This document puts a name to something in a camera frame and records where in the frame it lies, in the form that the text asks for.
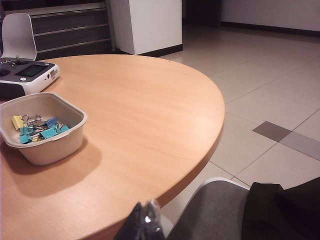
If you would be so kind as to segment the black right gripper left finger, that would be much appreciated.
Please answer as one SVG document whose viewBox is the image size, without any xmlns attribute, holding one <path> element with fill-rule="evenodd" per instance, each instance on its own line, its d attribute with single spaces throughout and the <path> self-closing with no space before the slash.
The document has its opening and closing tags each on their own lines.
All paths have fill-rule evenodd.
<svg viewBox="0 0 320 240">
<path fill-rule="evenodd" d="M 114 240 L 138 240 L 140 237 L 140 228 L 142 225 L 142 210 L 143 206 L 138 202 L 131 213 L 125 219 L 123 225 L 120 227 Z"/>
</svg>

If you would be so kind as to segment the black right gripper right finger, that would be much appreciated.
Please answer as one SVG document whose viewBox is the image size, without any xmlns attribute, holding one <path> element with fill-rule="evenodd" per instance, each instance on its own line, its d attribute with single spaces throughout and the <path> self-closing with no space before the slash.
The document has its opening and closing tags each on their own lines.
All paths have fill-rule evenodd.
<svg viewBox="0 0 320 240">
<path fill-rule="evenodd" d="M 165 235 L 161 225 L 160 206 L 156 199 L 146 203 L 144 214 L 144 239 L 164 240 Z"/>
</svg>

